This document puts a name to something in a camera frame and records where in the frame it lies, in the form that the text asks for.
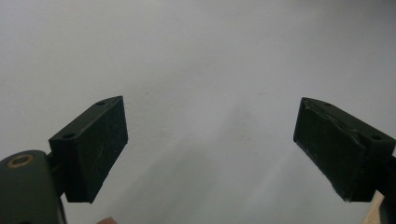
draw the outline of circular bolt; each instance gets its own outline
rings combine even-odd
[[[15,158],[12,158],[8,163],[7,166],[9,168],[18,168],[29,164],[33,160],[33,156],[29,154],[21,155]]]

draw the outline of dark object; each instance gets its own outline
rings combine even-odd
[[[128,142],[122,96],[98,102],[56,133],[51,153],[0,162],[0,223],[66,223],[60,196],[92,203]]]
[[[294,142],[348,202],[370,202],[378,189],[396,203],[395,140],[328,103],[303,98]]]

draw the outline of gray surface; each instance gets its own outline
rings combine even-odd
[[[361,223],[292,142],[301,97],[396,136],[394,1],[0,3],[0,156],[124,96],[130,143],[70,223]]]

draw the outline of white tabletop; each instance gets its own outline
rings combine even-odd
[[[300,99],[396,137],[396,4],[0,3],[0,157],[124,96],[129,144],[69,223],[361,223],[292,141]]]

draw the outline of white table surface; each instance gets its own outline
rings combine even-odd
[[[0,157],[123,95],[130,141],[71,224],[361,223],[294,144],[303,96],[396,137],[396,2],[1,1]]]

